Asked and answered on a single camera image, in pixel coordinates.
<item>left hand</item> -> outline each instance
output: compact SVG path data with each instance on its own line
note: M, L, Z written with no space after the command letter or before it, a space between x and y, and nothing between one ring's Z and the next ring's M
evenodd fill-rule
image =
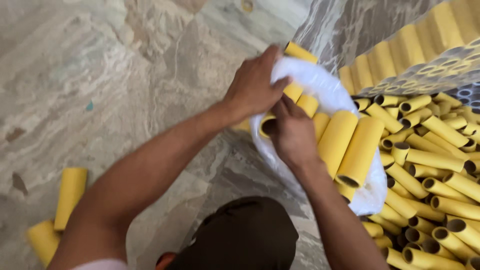
M280 100L283 89L293 80L287 76L270 84L273 65L280 57L282 50L272 45L261 56L245 60L237 70L222 101L233 110L236 122L265 112Z

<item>right hand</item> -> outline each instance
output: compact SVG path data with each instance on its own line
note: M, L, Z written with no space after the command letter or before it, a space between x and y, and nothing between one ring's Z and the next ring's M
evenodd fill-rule
M318 166L323 162L317 152L313 121L285 94L272 108L276 129L270 135L278 156L292 170Z

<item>white plastic bag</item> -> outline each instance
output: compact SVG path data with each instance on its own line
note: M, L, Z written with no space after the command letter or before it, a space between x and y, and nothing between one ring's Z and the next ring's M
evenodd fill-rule
M304 87L304 94L317 98L319 102L317 111L324 112L331 117L338 110L348 110L360 116L357 107L340 81L322 66L284 57L273 68L272 83L287 75L292 76L296 83ZM272 142L259 135L259 125L264 115L264 113L257 114L250 118L253 142L265 162L280 176L283 184L293 194L305 199L305 192L290 169L278 157ZM380 160L380 152L377 149L365 184L357 189L349 207L357 215L378 213L382 210L386 193L386 175Z

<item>stacked cardboard tubes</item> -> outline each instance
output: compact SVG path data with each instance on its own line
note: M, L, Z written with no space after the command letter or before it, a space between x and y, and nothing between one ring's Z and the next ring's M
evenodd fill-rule
M479 270L480 114L444 93L378 95L355 104L385 126L378 146L387 196L363 224L387 263Z
M45 268L57 250L60 233L65 230L73 209L85 192L86 179L85 168L63 169L55 220L40 222L26 232L30 245Z
M351 95L425 94L480 73L480 1L450 0L338 70Z

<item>plastic bag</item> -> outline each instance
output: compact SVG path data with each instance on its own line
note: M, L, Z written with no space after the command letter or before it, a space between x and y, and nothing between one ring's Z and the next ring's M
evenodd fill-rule
M304 87L304 94L317 98L319 101L317 111L324 112L331 117L338 110L348 110L360 116L357 107L340 81L322 66L283 57L273 68L272 83L287 75L292 76L296 83ZM265 162L280 176L283 184L294 195L306 199L305 192L290 169L278 157L271 140L260 136L259 125L264 115L264 113L257 114L250 118L253 142ZM384 205L386 194L386 175L380 160L380 152L377 149L365 184L357 189L348 206L356 215L379 213Z

